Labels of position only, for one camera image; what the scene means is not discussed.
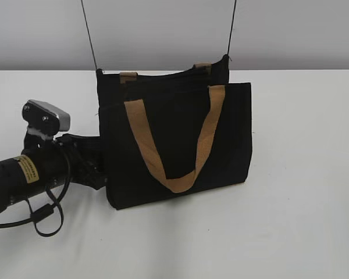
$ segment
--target fabric bag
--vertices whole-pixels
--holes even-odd
[[[248,176],[251,84],[210,86],[207,70],[199,80],[180,76],[131,86],[127,81],[109,92],[118,91],[120,100],[100,104],[106,191],[117,209],[241,183]],[[99,95],[106,94],[101,88]]]
[[[191,69],[164,76],[143,76],[137,73],[104,74],[101,69],[97,72],[97,92],[99,107],[103,108],[124,101],[126,88],[140,83],[172,83],[187,81],[193,84],[195,80],[203,80],[207,85],[227,84],[229,82],[229,57],[223,58],[213,64],[199,63]]]

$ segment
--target white table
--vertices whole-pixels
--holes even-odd
[[[349,278],[349,71],[233,71],[231,81],[252,82],[246,183],[119,212],[104,189],[72,185],[58,235],[0,230],[0,279]],[[0,160],[22,150],[30,98],[69,112],[71,133],[98,135],[93,72],[0,71]],[[25,217],[18,204],[0,222]]]

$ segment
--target gray wall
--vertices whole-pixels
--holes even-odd
[[[98,66],[180,70],[227,49],[233,0],[84,0]],[[79,0],[0,0],[0,70],[92,70]],[[349,69],[349,0],[238,0],[231,69]]]

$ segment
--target warning sticker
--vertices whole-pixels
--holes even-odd
[[[26,155],[21,155],[15,157],[14,159],[18,161],[18,164],[22,168],[28,184],[36,182],[40,179],[35,164],[29,157]]]

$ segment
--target tan handle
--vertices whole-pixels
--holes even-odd
[[[211,108],[203,122],[198,139],[195,170],[183,177],[175,179],[166,178],[161,157],[151,134],[143,100],[140,99],[124,103],[130,127],[149,172],[174,193],[184,192],[193,186],[211,152],[215,131],[225,99],[225,86],[216,85],[209,87],[209,98],[211,100]]]

